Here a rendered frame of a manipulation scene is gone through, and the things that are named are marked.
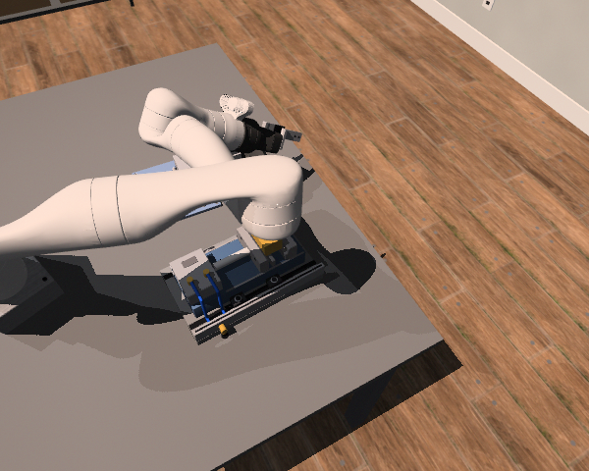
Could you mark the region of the yellow block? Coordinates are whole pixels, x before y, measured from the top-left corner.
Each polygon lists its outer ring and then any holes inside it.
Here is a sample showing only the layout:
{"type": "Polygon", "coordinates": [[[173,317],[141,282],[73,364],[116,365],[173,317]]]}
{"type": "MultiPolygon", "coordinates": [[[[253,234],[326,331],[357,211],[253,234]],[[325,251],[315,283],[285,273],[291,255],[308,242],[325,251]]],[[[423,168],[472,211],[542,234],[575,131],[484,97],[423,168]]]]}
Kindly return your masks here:
{"type": "Polygon", "coordinates": [[[283,248],[283,240],[264,240],[252,235],[256,243],[259,245],[265,256],[268,256],[283,248]]]}

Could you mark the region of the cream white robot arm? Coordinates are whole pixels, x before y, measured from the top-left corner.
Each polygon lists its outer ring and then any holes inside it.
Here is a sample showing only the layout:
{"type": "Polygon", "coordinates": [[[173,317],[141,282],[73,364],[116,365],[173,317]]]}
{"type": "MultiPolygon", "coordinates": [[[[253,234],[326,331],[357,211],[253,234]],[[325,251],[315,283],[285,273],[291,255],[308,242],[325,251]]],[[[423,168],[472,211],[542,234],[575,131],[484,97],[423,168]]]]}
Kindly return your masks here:
{"type": "Polygon", "coordinates": [[[212,203],[223,201],[260,239],[280,240],[297,230],[301,166],[280,155],[236,160],[222,140],[225,122],[219,112],[155,88],[138,131],[145,143],[175,153],[191,168],[78,181],[0,227],[0,300],[25,285],[22,258],[144,242],[212,203]]]}

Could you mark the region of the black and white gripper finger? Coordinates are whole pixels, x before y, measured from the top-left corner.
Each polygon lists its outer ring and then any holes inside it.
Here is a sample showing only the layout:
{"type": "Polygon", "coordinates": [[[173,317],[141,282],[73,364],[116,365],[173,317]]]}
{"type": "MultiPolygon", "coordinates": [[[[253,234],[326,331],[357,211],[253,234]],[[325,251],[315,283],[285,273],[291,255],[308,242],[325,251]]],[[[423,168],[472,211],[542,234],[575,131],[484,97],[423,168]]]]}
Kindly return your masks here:
{"type": "Polygon", "coordinates": [[[282,138],[282,142],[280,145],[280,150],[282,150],[282,148],[283,148],[285,139],[300,142],[302,132],[282,129],[281,135],[283,138],[282,138]]]}
{"type": "Polygon", "coordinates": [[[271,130],[271,131],[278,132],[278,133],[281,133],[282,129],[285,128],[284,126],[280,126],[280,125],[276,125],[276,124],[272,124],[272,123],[268,123],[268,122],[264,122],[264,121],[263,121],[262,127],[266,128],[268,130],[271,130]]]}

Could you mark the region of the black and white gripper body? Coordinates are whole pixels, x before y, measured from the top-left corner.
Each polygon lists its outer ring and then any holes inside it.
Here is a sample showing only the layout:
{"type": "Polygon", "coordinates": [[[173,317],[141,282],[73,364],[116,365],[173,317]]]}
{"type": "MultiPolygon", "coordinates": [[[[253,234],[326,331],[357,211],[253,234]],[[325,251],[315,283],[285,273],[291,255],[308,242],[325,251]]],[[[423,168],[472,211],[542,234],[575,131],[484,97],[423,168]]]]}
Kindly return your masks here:
{"type": "Polygon", "coordinates": [[[254,109],[252,102],[230,95],[222,95],[220,106],[224,112],[219,112],[225,122],[225,132],[222,140],[231,152],[251,153],[261,150],[278,153],[282,142],[282,135],[278,132],[260,127],[250,118],[254,109]]]}

